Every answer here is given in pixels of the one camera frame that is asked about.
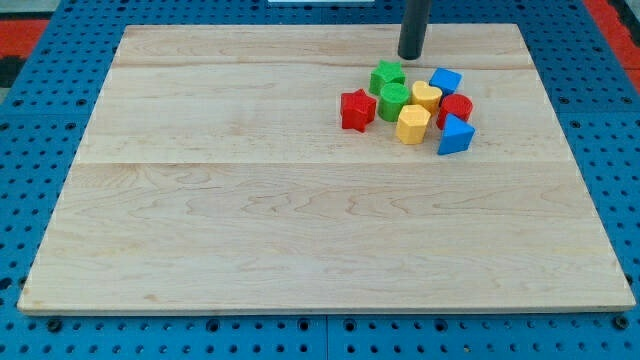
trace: red surface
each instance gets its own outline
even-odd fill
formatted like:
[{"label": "red surface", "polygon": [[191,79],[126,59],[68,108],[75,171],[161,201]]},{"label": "red surface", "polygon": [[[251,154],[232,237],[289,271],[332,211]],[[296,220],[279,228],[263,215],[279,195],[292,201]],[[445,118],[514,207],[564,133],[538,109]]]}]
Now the red surface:
[{"label": "red surface", "polygon": [[340,96],[342,128],[364,132],[376,115],[376,99],[367,96],[363,89]]},{"label": "red surface", "polygon": [[636,91],[640,92],[640,48],[631,40],[629,29],[620,22],[618,11],[607,0],[584,0],[584,4],[627,71]]},{"label": "red surface", "polygon": [[445,119],[448,114],[453,114],[467,122],[467,120],[469,120],[469,116],[471,116],[472,110],[473,103],[468,97],[460,94],[449,95],[442,100],[436,125],[438,126],[438,129],[444,129]]},{"label": "red surface", "polygon": [[48,24],[49,20],[0,21],[0,58],[28,58]]}]

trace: blue pegboard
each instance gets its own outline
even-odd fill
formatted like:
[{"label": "blue pegboard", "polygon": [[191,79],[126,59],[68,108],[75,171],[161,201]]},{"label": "blue pegboard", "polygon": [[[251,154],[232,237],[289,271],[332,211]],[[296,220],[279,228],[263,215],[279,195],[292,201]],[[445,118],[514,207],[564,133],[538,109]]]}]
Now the blue pegboard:
[{"label": "blue pegboard", "polygon": [[[128,24],[399,23],[403,2],[63,0],[0,107],[0,359],[637,358],[640,316],[30,318],[15,307]],[[636,297],[640,99],[578,0],[434,1],[435,23],[517,23]]]}]

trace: red mat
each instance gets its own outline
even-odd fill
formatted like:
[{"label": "red mat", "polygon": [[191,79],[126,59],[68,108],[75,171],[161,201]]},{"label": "red mat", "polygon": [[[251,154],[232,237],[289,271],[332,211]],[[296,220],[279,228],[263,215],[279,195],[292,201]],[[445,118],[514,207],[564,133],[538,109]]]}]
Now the red mat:
[{"label": "red mat", "polygon": [[27,59],[48,24],[49,20],[0,21],[0,58],[17,56]]},{"label": "red mat", "polygon": [[584,4],[640,92],[640,48],[631,41],[631,33],[620,22],[618,11],[607,0],[584,0]]}]

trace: red cylindrical block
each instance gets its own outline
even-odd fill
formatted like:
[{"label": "red cylindrical block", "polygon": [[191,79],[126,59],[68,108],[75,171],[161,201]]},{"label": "red cylindrical block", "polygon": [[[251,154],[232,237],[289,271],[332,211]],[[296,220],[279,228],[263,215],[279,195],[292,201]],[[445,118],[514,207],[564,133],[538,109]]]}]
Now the red cylindrical block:
[{"label": "red cylindrical block", "polygon": [[444,121],[448,114],[453,114],[467,122],[472,110],[473,103],[468,97],[460,94],[451,94],[442,100],[436,125],[438,129],[444,129]]}]

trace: red star-shaped block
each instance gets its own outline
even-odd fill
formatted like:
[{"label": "red star-shaped block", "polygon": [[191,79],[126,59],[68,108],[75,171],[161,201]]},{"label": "red star-shaped block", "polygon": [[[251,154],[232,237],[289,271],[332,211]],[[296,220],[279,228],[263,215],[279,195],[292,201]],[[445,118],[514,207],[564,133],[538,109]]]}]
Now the red star-shaped block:
[{"label": "red star-shaped block", "polygon": [[376,99],[367,96],[363,89],[340,96],[340,115],[342,128],[364,132],[368,123],[376,115]]}]

